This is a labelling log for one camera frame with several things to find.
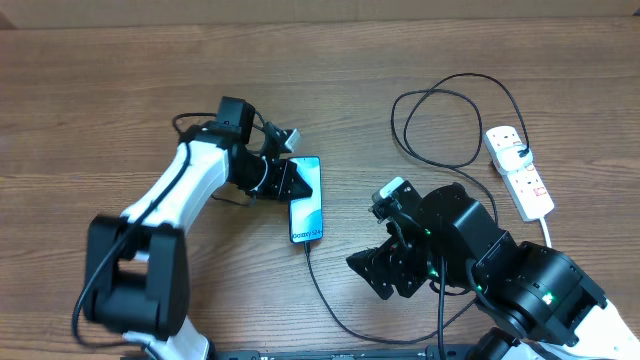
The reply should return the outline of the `blue Galaxy smartphone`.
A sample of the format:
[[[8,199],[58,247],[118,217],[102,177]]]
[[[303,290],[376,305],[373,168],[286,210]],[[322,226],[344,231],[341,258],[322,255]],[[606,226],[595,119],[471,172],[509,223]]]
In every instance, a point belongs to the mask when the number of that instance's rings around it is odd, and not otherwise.
[[[296,157],[298,173],[311,187],[310,197],[293,200],[289,206],[290,240],[294,244],[323,237],[321,161],[317,156]]]

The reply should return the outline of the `white power strip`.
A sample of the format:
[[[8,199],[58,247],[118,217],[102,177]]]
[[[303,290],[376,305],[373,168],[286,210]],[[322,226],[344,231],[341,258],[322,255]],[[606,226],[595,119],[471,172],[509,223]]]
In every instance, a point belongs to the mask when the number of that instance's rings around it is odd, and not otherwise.
[[[514,144],[526,145],[519,137],[517,130],[511,126],[498,126],[487,130],[484,134],[484,142],[491,158],[493,153],[501,147]],[[525,222],[540,220],[554,209],[553,200],[533,162],[522,170],[501,176]]]

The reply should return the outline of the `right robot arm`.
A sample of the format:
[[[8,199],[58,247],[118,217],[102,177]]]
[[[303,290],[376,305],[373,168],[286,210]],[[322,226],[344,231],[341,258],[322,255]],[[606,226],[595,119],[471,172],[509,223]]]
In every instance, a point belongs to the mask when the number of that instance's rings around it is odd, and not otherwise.
[[[409,298],[425,282],[474,294],[494,327],[469,359],[636,359],[639,340],[604,290],[569,256],[515,242],[459,183],[421,196],[396,178],[372,196],[389,238],[349,256],[382,299]]]

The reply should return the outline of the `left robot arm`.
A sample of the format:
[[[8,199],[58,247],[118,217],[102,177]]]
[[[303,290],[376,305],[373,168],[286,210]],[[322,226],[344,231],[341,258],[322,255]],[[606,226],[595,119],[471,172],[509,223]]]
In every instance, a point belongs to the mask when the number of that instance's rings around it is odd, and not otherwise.
[[[312,195],[290,154],[296,128],[266,121],[246,100],[224,97],[216,112],[176,115],[176,154],[156,183],[118,216],[89,224],[84,286],[71,333],[86,319],[121,335],[149,359],[213,359],[215,345],[188,317],[191,285],[186,237],[204,205],[227,183],[252,201],[291,202]]]

